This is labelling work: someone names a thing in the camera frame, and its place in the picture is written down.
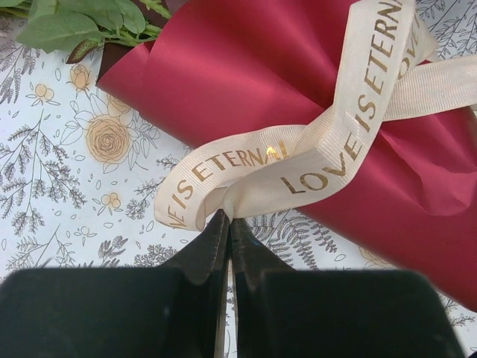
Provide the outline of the cream ribbon gold lettering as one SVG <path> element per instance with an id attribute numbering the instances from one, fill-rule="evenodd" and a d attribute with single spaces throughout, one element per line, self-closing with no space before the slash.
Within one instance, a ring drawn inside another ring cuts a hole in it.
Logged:
<path id="1" fill-rule="evenodd" d="M 476 57 L 441 60 L 414 1 L 357 1 L 348 13 L 332 105 L 309 125 L 279 125 L 195 149 L 158 189 L 155 219 L 203 230 L 302 207 L 356 176 L 383 122 L 476 105 Z"/>

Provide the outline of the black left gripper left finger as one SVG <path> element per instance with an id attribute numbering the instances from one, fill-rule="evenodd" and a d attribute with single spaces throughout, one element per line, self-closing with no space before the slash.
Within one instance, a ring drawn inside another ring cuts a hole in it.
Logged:
<path id="1" fill-rule="evenodd" d="M 221 357 L 229 221 L 156 268 L 36 268 L 1 285 L 3 357 Z"/>

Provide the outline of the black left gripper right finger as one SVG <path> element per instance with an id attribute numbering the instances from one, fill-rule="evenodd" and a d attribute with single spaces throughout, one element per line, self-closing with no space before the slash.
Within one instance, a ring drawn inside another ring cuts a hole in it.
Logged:
<path id="1" fill-rule="evenodd" d="M 298 271 L 230 227 L 240 357 L 462 357 L 437 293 L 399 270 Z"/>

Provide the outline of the red paper bouquet wrap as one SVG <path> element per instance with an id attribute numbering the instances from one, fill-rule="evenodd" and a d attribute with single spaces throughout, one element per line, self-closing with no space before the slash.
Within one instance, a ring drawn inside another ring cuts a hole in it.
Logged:
<path id="1" fill-rule="evenodd" d="M 333 103 L 357 1 L 188 1 L 159 37 L 104 52 L 98 87 L 192 147 L 309 125 Z M 342 190 L 295 207 L 476 308 L 472 106 L 383 122 Z"/>

